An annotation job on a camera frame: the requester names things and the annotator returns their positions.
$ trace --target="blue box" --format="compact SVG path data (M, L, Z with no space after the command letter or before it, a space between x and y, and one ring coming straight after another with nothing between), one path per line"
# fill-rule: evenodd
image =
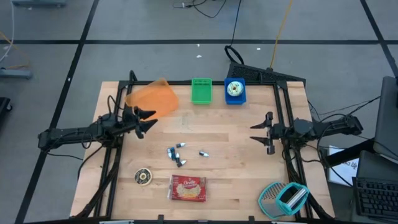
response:
M231 96L228 94L227 87L231 82L240 82L243 85L243 92L239 96ZM226 78L224 79L225 102L228 105L242 105L246 102L246 84L243 78Z

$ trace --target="concrete floor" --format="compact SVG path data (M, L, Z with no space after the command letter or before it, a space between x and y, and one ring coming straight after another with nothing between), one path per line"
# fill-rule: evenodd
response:
M173 1L99 0L88 40L230 39L238 0L228 0L219 16L209 19L194 9L173 9ZM398 2L367 0L386 40L398 39ZM16 40L79 40L93 0L69 0L64 8L15 8ZM201 9L213 14L222 1ZM244 0L236 39L275 39L288 0ZM0 31L11 36L11 6L0 2ZM360 1L295 1L281 39L377 40ZM39 150L37 135L48 128L77 45L20 44L31 60L31 80L0 79L0 96L12 99L14 110L0 129L0 222L12 223L18 213ZM224 44L85 45L58 127L84 126L93 119L103 81L127 80L133 69L139 80L222 80L229 61ZM247 65L267 68L272 44L236 44ZM398 46L389 45L398 57ZM24 63L15 50L0 63ZM382 78L394 76L382 48L375 45L279 45L274 70L307 79L307 95L319 113L368 100L380 94ZM378 102L356 113L373 137ZM325 138L322 145L346 147L361 142L352 136ZM83 157L81 146L63 146L62 153ZM80 161L48 157L29 207L26 222L67 218ZM339 219L349 218L346 187L330 184Z

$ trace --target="wooden table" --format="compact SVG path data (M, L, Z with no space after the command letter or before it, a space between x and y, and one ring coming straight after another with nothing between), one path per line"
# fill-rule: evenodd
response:
M94 119L107 113L106 98L116 96L117 87L118 82L103 82ZM142 87L134 86L133 92ZM303 83L288 82L288 87L294 118L311 120ZM249 138L265 136L266 129L249 127L263 122L268 111L274 112L274 123L278 122L273 88L247 86L247 102L241 106L226 105L224 86L213 85L210 105L193 105L191 86L173 85L172 88L179 98L178 110L160 118L144 139L138 139L134 133L124 137L112 219L156 220L163 214L166 220L248 220L250 215L256 220L268 220L257 199L270 183L288 182L287 169L281 157L281 143L274 141L275 154L267 155L261 143ZM280 97L288 126L282 91ZM187 144L178 149L181 159L187 160L181 168L177 168L165 152L179 142ZM93 143L85 157L98 146ZM210 157L199 156L200 150L208 152ZM102 149L82 168L71 215L80 212L98 189L104 154ZM318 159L311 147L302 149L302 157ZM143 167L150 169L154 176L145 187L134 181L134 173ZM304 163L304 169L311 193L325 211L334 216L322 165ZM207 202L167 199L172 174L206 177ZM106 192L102 214L107 199Z

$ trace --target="green plastic basket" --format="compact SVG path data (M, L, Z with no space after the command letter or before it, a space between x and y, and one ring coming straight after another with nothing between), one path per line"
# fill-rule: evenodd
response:
M211 79L194 78L192 79L192 97L193 104L207 105L211 103Z

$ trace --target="cheese grater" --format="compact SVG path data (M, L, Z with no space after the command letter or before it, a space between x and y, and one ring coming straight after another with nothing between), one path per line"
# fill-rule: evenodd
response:
M304 205L310 191L304 185L292 182L274 182L260 194L259 206L269 218L294 215Z

